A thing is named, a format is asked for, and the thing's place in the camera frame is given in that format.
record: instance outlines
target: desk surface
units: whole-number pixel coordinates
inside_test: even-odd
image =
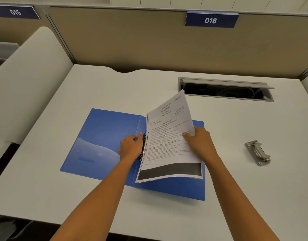
[[[60,172],[92,108],[145,115],[177,93],[178,77],[267,82],[275,102],[187,96],[244,193],[281,240],[308,240],[308,95],[280,78],[74,65],[0,177],[0,214],[61,224],[100,182]],[[258,167],[244,143],[272,162]],[[211,178],[199,201],[125,186],[111,232],[158,240],[232,240]]]

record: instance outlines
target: blue sign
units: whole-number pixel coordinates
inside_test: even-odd
[[[185,26],[234,28],[238,13],[188,11]]]
[[[0,17],[17,19],[40,19],[33,6],[0,4]]]

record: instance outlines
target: exam paper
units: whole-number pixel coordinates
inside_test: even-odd
[[[195,135],[184,90],[147,114],[147,137],[136,183],[167,177],[203,179],[201,161],[182,133]]]

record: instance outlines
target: binder clip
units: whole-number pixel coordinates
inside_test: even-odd
[[[265,154],[265,152],[262,150],[260,142],[257,140],[250,141],[245,143],[245,146],[258,166],[264,166],[270,163],[270,156]]]
[[[145,140],[146,140],[146,134],[143,134],[143,147],[142,147],[142,153],[140,154],[140,156],[137,158],[139,160],[142,160],[142,157],[145,153]]]

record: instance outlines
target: left hand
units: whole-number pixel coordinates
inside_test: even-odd
[[[141,154],[143,147],[143,134],[140,132],[138,136],[129,135],[125,139],[121,140],[121,146],[118,149],[118,153],[123,159],[129,159],[134,162],[134,160]]]

